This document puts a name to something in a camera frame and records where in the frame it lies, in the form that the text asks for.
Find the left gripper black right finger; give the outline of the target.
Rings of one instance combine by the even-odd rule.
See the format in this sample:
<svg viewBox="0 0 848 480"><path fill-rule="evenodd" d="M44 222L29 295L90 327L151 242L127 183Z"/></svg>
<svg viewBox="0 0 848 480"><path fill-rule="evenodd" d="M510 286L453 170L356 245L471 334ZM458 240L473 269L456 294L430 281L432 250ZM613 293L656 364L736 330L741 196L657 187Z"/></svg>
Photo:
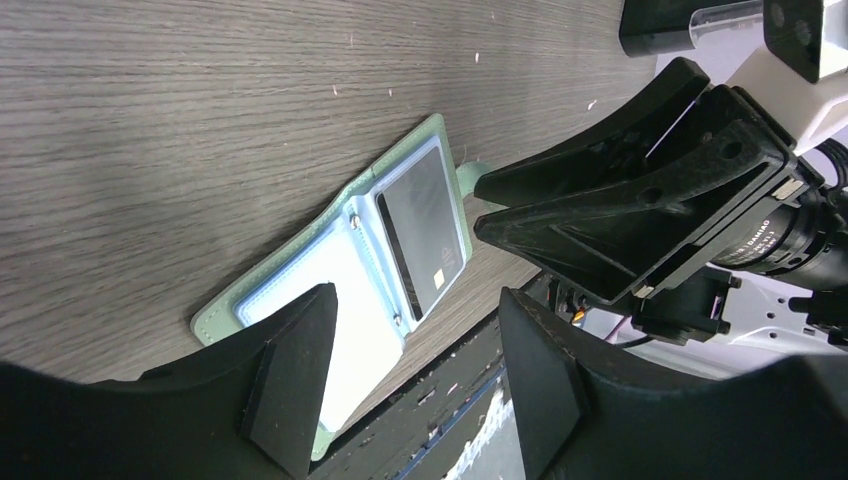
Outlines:
<svg viewBox="0 0 848 480"><path fill-rule="evenodd" d="M504 288L498 319L530 479L843 479L847 359L679 372Z"/></svg>

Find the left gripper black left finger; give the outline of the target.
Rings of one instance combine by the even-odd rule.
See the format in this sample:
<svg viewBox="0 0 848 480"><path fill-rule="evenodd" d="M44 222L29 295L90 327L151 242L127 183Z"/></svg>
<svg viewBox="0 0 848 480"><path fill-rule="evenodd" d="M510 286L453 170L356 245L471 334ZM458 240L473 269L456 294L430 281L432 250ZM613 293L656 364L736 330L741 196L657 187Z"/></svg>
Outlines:
<svg viewBox="0 0 848 480"><path fill-rule="evenodd" d="M76 383L1 365L5 479L304 479L326 300L145 372Z"/></svg>

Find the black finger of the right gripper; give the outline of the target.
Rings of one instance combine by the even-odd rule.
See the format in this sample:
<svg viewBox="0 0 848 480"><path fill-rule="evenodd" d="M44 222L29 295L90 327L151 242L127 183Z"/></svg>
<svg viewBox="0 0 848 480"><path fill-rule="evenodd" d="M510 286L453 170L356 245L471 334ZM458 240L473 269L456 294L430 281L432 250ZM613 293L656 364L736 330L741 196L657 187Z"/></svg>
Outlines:
<svg viewBox="0 0 848 480"><path fill-rule="evenodd" d="M627 103L555 146L480 177L478 199L506 207L589 189L638 162L710 83L692 60L672 60Z"/></svg>

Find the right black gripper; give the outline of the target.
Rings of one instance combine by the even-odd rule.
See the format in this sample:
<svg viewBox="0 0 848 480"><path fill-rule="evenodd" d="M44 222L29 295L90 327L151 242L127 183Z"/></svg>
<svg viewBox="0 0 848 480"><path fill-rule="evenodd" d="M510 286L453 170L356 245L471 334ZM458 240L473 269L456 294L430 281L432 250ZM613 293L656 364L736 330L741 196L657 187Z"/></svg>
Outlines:
<svg viewBox="0 0 848 480"><path fill-rule="evenodd" d="M631 298L637 325L681 342L726 334L731 273L808 289L793 301L839 343L847 328L847 206L744 89L652 83L629 103L630 162L589 189L497 205L477 237L593 302Z"/></svg>

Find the black VIP credit card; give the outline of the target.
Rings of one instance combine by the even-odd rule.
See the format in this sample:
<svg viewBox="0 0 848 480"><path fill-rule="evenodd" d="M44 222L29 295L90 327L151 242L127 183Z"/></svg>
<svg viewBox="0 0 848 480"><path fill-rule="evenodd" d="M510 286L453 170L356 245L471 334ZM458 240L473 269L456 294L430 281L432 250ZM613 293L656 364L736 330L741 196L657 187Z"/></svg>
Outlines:
<svg viewBox="0 0 848 480"><path fill-rule="evenodd" d="M376 204L412 319L422 321L465 266L440 145L423 145L409 157Z"/></svg>

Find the green card holder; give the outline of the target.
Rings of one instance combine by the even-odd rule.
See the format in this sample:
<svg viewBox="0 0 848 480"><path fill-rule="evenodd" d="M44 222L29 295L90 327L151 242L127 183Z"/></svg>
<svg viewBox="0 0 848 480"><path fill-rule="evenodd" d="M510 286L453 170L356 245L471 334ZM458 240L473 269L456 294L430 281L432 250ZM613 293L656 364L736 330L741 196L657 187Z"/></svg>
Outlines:
<svg viewBox="0 0 848 480"><path fill-rule="evenodd" d="M453 188L465 266L419 322L409 302L390 249L376 197L405 169L423 145L443 151ZM203 346L269 322L299 301L324 299L328 347L308 422L312 460L321 460L356 409L399 363L414 332L427 323L472 258L464 199L477 179L472 167L456 165L440 114L427 116L373 163L344 185L329 205L286 240L224 287L191 318L190 329Z"/></svg>

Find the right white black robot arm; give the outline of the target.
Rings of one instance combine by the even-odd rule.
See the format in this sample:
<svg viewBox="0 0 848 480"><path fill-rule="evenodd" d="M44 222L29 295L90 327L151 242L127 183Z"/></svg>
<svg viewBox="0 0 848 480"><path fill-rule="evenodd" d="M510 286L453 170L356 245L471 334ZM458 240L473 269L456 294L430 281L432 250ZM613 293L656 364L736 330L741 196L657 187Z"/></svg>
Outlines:
<svg viewBox="0 0 848 480"><path fill-rule="evenodd" d="M741 86L671 61L587 130L486 173L483 242L550 276L548 306L649 359L732 375L847 351L847 151L834 184Z"/></svg>

